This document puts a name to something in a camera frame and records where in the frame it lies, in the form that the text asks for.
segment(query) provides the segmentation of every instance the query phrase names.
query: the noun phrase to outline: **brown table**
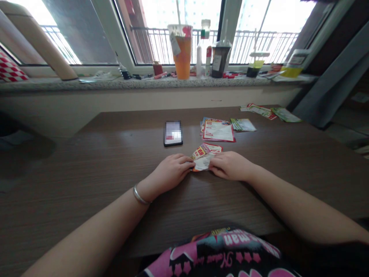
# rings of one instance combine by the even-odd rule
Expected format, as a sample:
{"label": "brown table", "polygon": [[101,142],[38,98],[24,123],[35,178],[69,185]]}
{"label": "brown table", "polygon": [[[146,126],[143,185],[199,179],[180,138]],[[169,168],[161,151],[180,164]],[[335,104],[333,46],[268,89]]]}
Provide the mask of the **brown table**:
{"label": "brown table", "polygon": [[[18,275],[73,229],[146,177],[166,156],[191,155],[203,116],[249,118],[256,132],[217,142],[351,218],[369,216],[369,161],[308,123],[269,121],[238,107],[101,113],[39,170],[1,199],[0,275]],[[183,145],[163,146],[166,120],[181,120]],[[160,196],[124,246],[126,257],[158,253],[212,228],[258,235],[283,227],[240,182],[190,173]]]}

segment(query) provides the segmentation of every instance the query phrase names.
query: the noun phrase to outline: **yellow container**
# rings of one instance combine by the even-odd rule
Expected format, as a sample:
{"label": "yellow container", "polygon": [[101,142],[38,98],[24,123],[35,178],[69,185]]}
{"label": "yellow container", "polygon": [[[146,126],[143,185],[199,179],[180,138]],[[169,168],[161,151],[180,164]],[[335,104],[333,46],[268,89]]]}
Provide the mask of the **yellow container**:
{"label": "yellow container", "polygon": [[303,63],[310,54],[310,49],[295,49],[286,65],[283,65],[281,71],[285,71],[281,76],[297,78],[304,69]]}
{"label": "yellow container", "polygon": [[281,71],[284,71],[281,76],[284,77],[288,77],[288,78],[297,78],[301,71],[303,70],[302,68],[292,68],[292,67],[282,67]]}
{"label": "yellow container", "polygon": [[261,68],[263,66],[263,64],[264,64],[264,61],[263,60],[256,60],[254,62],[254,67],[255,68]]}

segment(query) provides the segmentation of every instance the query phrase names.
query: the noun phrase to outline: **smartphone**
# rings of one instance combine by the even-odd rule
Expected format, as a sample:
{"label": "smartphone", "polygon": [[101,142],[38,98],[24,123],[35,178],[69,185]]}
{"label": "smartphone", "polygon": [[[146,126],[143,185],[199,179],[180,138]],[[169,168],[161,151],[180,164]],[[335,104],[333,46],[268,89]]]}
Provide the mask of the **smartphone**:
{"label": "smartphone", "polygon": [[182,125],[180,120],[169,120],[164,127],[164,146],[182,145]]}

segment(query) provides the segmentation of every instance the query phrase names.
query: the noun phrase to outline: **window sill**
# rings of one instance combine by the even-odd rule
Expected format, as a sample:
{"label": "window sill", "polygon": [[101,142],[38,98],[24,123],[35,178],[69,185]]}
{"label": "window sill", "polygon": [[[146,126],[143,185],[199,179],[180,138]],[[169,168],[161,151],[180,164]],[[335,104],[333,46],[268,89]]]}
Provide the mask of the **window sill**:
{"label": "window sill", "polygon": [[[282,82],[283,84],[296,85],[301,82]],[[203,77],[197,79],[190,77],[189,80],[177,80],[167,77],[159,80],[154,79],[130,79],[124,80],[118,77],[112,81],[99,81],[95,83],[80,83],[79,80],[61,81],[59,78],[32,78],[28,81],[14,83],[0,83],[0,95],[14,95],[17,93],[76,91],[76,90],[131,90],[146,88],[192,88],[192,87],[250,87],[276,85],[266,78],[238,77],[235,79],[217,79]]]}

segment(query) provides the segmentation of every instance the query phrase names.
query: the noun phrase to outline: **red and white checkered item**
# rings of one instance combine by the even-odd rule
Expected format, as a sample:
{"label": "red and white checkered item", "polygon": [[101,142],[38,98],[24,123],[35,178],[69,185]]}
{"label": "red and white checkered item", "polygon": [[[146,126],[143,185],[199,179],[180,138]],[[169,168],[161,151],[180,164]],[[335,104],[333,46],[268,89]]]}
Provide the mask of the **red and white checkered item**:
{"label": "red and white checkered item", "polygon": [[28,80],[28,76],[3,52],[0,52],[0,77],[6,82]]}

